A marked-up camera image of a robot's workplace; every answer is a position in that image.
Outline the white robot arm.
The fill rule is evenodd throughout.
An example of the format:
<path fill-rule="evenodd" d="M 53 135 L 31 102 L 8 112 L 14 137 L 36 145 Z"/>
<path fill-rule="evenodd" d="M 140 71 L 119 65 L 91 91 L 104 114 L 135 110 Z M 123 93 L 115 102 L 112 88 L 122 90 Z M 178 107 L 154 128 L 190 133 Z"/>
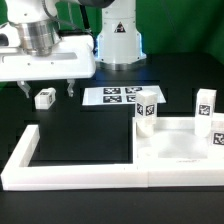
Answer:
<path fill-rule="evenodd" d="M 98 66 L 125 70 L 142 63 L 136 0 L 4 0 L 0 24 L 0 83 L 29 92 L 30 81 L 77 79 Z"/>

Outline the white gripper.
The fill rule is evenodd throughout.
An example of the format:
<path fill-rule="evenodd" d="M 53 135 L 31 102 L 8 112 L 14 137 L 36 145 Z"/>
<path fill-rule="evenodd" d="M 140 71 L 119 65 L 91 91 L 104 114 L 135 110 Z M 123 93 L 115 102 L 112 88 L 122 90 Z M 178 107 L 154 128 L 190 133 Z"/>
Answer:
<path fill-rule="evenodd" d="M 4 23 L 0 36 L 5 35 L 8 46 L 0 46 L 0 82 L 18 81 L 17 85 L 29 97 L 31 87 L 26 81 L 67 80 L 69 97 L 74 96 L 74 79 L 90 78 L 96 70 L 94 41 L 90 35 L 62 37 L 48 56 L 28 55 L 19 47 L 18 31 Z"/>

